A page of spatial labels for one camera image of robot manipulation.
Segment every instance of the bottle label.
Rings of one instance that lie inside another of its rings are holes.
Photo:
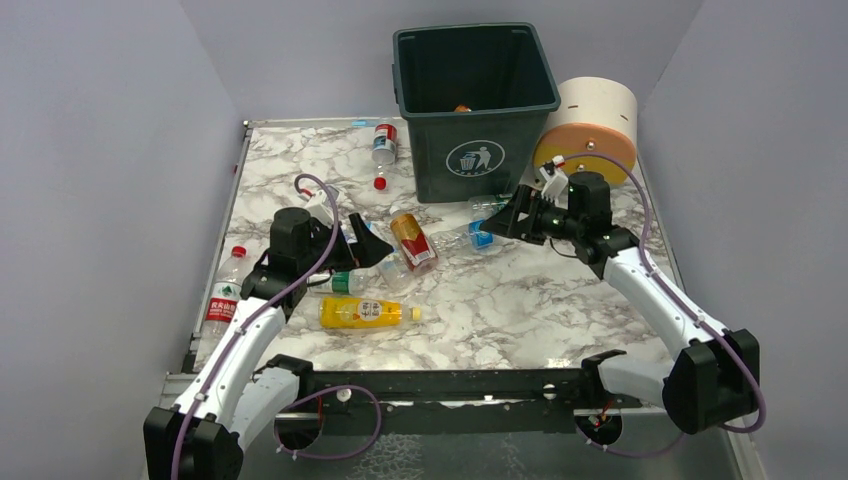
[[[350,272],[334,273],[329,283],[333,293],[350,295]]]
[[[495,241],[495,236],[489,232],[480,230],[483,220],[477,220],[468,224],[468,233],[471,236],[471,246],[474,250],[482,250]]]
[[[241,287],[236,283],[218,282],[212,287],[205,320],[230,323],[236,314]]]
[[[356,313],[363,321],[373,322],[380,318],[380,314],[383,313],[383,306],[380,305],[380,302],[363,300],[359,302],[359,307],[357,308]]]
[[[397,128],[381,123],[374,129],[374,150],[388,150],[397,153]]]
[[[436,251],[430,245],[424,232],[421,231],[421,227],[412,215],[407,213],[394,219],[391,223],[391,229],[392,233],[395,234],[395,238],[400,243],[401,250],[403,250],[406,263],[409,265],[410,270],[415,270],[423,262],[431,258],[436,258]]]

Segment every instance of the red label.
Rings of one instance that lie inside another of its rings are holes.
[[[395,128],[394,125],[390,125],[388,123],[381,123],[377,125],[377,128],[375,128],[375,130],[380,130],[383,128],[386,129],[386,138],[393,142],[397,142],[397,128]]]
[[[230,323],[236,314],[238,302],[226,298],[213,298],[206,310],[206,320]]]

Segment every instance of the black metal frame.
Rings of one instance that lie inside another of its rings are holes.
[[[382,433],[417,435],[531,432],[574,433],[574,410],[601,409],[610,399],[636,408],[632,397],[611,396],[591,372],[578,368],[532,370],[313,371],[312,363],[277,355],[268,368],[284,368],[300,378],[299,397],[325,388],[357,385],[381,403]],[[447,402],[465,402],[451,405]],[[317,404],[298,409],[317,412]],[[363,395],[322,399],[323,435],[358,436],[374,431],[374,406]],[[314,428],[301,419],[283,431]]]

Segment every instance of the screw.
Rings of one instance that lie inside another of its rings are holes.
[[[553,386],[553,384],[549,383],[549,384],[545,385],[544,387],[542,387],[542,390],[554,390],[555,388],[556,388],[556,387],[555,387],[555,386]],[[545,394],[544,394],[543,396],[544,396],[546,399],[548,399],[548,400],[553,400],[553,399],[555,399],[555,398],[556,398],[556,393],[554,393],[554,392],[545,392]]]
[[[353,392],[351,392],[349,388],[344,388],[336,392],[336,398],[338,398],[342,403],[350,400],[351,396],[353,396]]]

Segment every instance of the cable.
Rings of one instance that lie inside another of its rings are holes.
[[[300,400],[298,400],[298,401],[292,403],[291,405],[287,406],[284,410],[299,407],[299,406],[301,406],[301,405],[303,405],[307,402],[311,402],[312,400],[314,400],[316,398],[321,398],[323,395],[335,393],[339,390],[356,390],[358,392],[362,392],[365,395],[367,395],[368,398],[371,399],[371,403],[374,404],[374,410],[377,412],[377,422],[376,422],[376,426],[374,427],[374,433],[372,433],[371,436],[368,437],[368,440],[361,447],[357,448],[356,450],[354,450],[352,452],[348,452],[348,453],[342,453],[342,454],[339,454],[339,455],[318,455],[318,454],[314,454],[314,453],[305,453],[305,452],[301,452],[300,450],[289,450],[288,448],[286,448],[286,446],[283,445],[283,442],[280,441],[280,435],[277,432],[277,427],[275,425],[274,426],[274,438],[276,439],[277,445],[278,445],[277,453],[286,452],[289,455],[291,455],[292,458],[294,458],[294,459],[297,459],[297,457],[302,457],[302,458],[310,458],[312,460],[346,460],[348,458],[353,458],[353,457],[359,455],[360,453],[364,452],[365,450],[368,450],[369,448],[371,448],[372,445],[374,445],[374,443],[377,442],[377,437],[380,436],[380,429],[383,427],[383,412],[380,410],[380,401],[377,400],[377,397],[374,396],[374,394],[371,393],[370,390],[363,388],[363,387],[360,387],[358,385],[339,385],[339,386],[335,386],[335,387],[325,388],[324,390],[320,390],[318,392],[313,393],[312,395],[308,395],[306,397],[301,398]]]
[[[577,433],[580,434],[583,438],[586,439],[586,444],[591,445],[592,447],[597,448],[598,450],[603,450],[604,453],[611,453],[613,455],[624,457],[624,458],[652,458],[659,457],[661,455],[665,455],[676,447],[683,437],[686,436],[683,432],[680,432],[680,435],[677,436],[671,443],[666,445],[665,447],[654,450],[653,452],[628,452],[627,450],[619,450],[614,447],[610,447],[609,445],[601,445],[600,443],[590,439],[586,436],[586,433],[583,430],[577,429]]]
[[[559,253],[559,250],[557,250],[557,249],[556,249],[556,247],[554,246],[554,239],[553,239],[553,238],[550,238],[550,237],[549,237],[549,238],[548,238],[548,243],[551,245],[551,250],[553,250],[554,252],[556,252],[556,254],[557,254],[557,255],[559,255],[560,257],[565,257],[565,258],[577,258],[577,255],[567,255],[567,254],[565,254],[565,253]]]
[[[282,300],[286,295],[291,293],[295,288],[297,288],[301,283],[305,282],[312,274],[318,271],[321,268],[321,265],[327,260],[327,257],[330,256],[330,252],[332,252],[333,247],[336,245],[336,238],[339,235],[339,206],[336,204],[336,199],[333,198],[333,195],[330,194],[330,187],[328,187],[324,182],[322,182],[318,177],[314,175],[310,175],[308,173],[301,173],[294,179],[294,189],[297,193],[301,193],[302,189],[300,188],[300,181],[304,178],[312,180],[317,183],[319,187],[321,187],[324,192],[327,193],[327,199],[330,202],[330,209],[333,211],[333,231],[330,234],[330,242],[327,244],[327,248],[324,249],[324,253],[321,254],[321,257],[318,258],[318,261],[315,262],[315,265],[309,268],[300,278],[292,282],[288,287],[284,288],[280,293],[274,295],[270,300],[265,302],[264,305],[259,307],[255,312],[253,312],[250,316],[242,324],[242,329],[246,330],[250,327],[253,322],[259,318],[262,313],[265,312],[272,305],[276,305],[280,300]],[[200,408],[200,404],[203,403],[203,400],[198,400],[197,398],[203,397],[209,391],[209,388],[212,386],[212,382],[215,381],[215,378],[218,376],[218,373],[221,370],[221,367],[224,366],[224,363],[227,360],[227,357],[230,356],[230,352],[235,347],[238,339],[241,338],[241,335],[234,333],[230,336],[229,341],[224,345],[224,349],[221,351],[221,354],[218,356],[215,363],[212,365],[212,368],[209,370],[209,375],[207,375],[206,379],[203,381],[203,384],[200,386],[200,390],[198,391],[198,396],[191,402],[191,406],[183,417],[183,422],[180,425],[180,430],[177,433],[177,441],[174,445],[174,456],[171,458],[171,480],[179,480],[179,468],[180,468],[180,456],[182,454],[183,449],[183,441],[185,440],[186,432],[188,432],[189,423],[191,423],[191,419],[194,417],[194,414],[197,413],[197,409]]]
[[[745,365],[745,362],[743,362],[742,359],[739,358],[739,355],[733,350],[733,347],[731,347],[730,344],[727,343],[727,340],[725,340],[724,337],[719,332],[717,332],[714,328],[712,328],[706,322],[704,322],[702,318],[699,318],[700,316],[698,315],[698,313],[695,312],[686,303],[685,300],[680,298],[680,296],[677,295],[677,293],[675,293],[674,290],[672,290],[671,286],[669,286],[662,279],[662,277],[660,277],[658,275],[659,272],[657,270],[655,270],[654,267],[651,265],[651,262],[648,261],[648,252],[646,250],[646,245],[648,243],[648,237],[651,234],[651,223],[653,223],[653,212],[651,211],[650,205],[648,204],[648,196],[645,194],[645,190],[642,188],[642,184],[639,183],[639,181],[636,179],[636,176],[633,175],[633,172],[631,172],[630,169],[625,167],[624,164],[622,164],[621,162],[619,162],[615,158],[610,157],[608,155],[604,155],[602,153],[595,153],[595,152],[575,153],[573,155],[568,155],[566,157],[563,157],[562,160],[560,160],[560,163],[558,165],[565,163],[565,161],[567,161],[567,160],[571,160],[573,158],[580,158],[580,157],[596,157],[596,158],[600,158],[600,159],[606,160],[608,162],[611,162],[612,164],[614,164],[615,166],[620,168],[624,173],[626,173],[627,177],[630,178],[630,180],[633,182],[633,185],[636,186],[636,191],[639,192],[639,198],[641,199],[641,202],[642,202],[642,208],[645,210],[645,223],[642,225],[642,234],[639,236],[639,247],[638,247],[639,258],[642,260],[642,264],[645,266],[645,270],[648,271],[648,274],[654,280],[654,283],[656,283],[660,287],[660,289],[662,289],[662,291],[665,292],[666,295],[669,296],[669,298],[671,298],[671,300],[675,303],[675,305],[677,305],[681,310],[683,310],[686,313],[686,315],[688,315],[695,322],[695,325],[697,327],[703,328],[705,332],[707,332],[710,336],[712,336],[716,340],[716,342],[718,342],[718,344],[721,345],[721,348],[723,348],[724,351],[727,352],[727,355],[730,356],[730,358],[733,360],[733,363],[736,364],[736,366],[742,372],[742,376],[745,377],[745,380],[751,386],[751,389],[754,392],[754,397],[757,400],[757,407],[759,409],[759,414],[757,415],[757,421],[754,422],[751,426],[749,426],[749,427],[734,427],[732,425],[726,425],[725,424],[725,425],[722,425],[721,428],[727,430],[728,432],[733,432],[733,433],[751,433],[751,432],[755,432],[755,431],[759,430],[766,421],[766,401],[765,401],[765,398],[763,397],[763,391],[760,389],[760,385],[757,383],[757,380],[754,378],[754,374],[751,373],[751,370],[748,369],[748,366]]]

